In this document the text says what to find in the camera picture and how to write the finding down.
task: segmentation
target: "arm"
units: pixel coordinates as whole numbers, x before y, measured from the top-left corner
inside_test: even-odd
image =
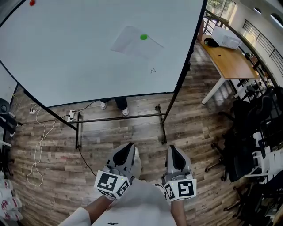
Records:
[[[187,226],[183,201],[171,202],[171,213],[177,226]]]
[[[113,200],[109,200],[105,196],[101,196],[85,207],[86,211],[89,213],[92,224],[107,210],[112,202]]]
[[[200,24],[199,35],[196,38],[196,40],[199,42],[201,42],[201,40],[203,39],[203,29],[204,29],[204,20],[202,20],[202,23]]]

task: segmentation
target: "power strip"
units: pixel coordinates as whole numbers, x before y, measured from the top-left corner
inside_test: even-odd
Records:
[[[72,119],[74,118],[74,115],[75,115],[75,110],[70,110],[67,122],[72,122],[73,121]]]

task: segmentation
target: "dark pants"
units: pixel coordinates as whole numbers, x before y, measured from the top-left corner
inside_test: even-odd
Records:
[[[103,102],[103,103],[107,103],[108,101],[110,101],[110,99],[106,98],[106,99],[101,99],[100,101]],[[115,101],[116,101],[117,107],[121,111],[125,110],[128,106],[127,100],[126,100],[125,97],[117,97],[117,98],[115,98]]]
[[[8,130],[9,133],[14,134],[15,129],[12,126],[17,126],[17,121],[12,118],[9,114],[0,114],[0,117],[6,119],[6,121],[4,121],[2,118],[0,118],[0,126],[4,129],[4,130]]]

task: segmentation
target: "window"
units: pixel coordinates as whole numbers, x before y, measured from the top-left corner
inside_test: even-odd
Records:
[[[229,20],[235,5],[236,3],[232,0],[208,0],[207,10],[219,17]]]

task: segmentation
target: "white board surface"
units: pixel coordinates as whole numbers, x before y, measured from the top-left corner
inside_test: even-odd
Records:
[[[202,0],[25,1],[0,28],[0,59],[45,106],[173,92]],[[151,60],[111,51],[126,26],[162,45]]]

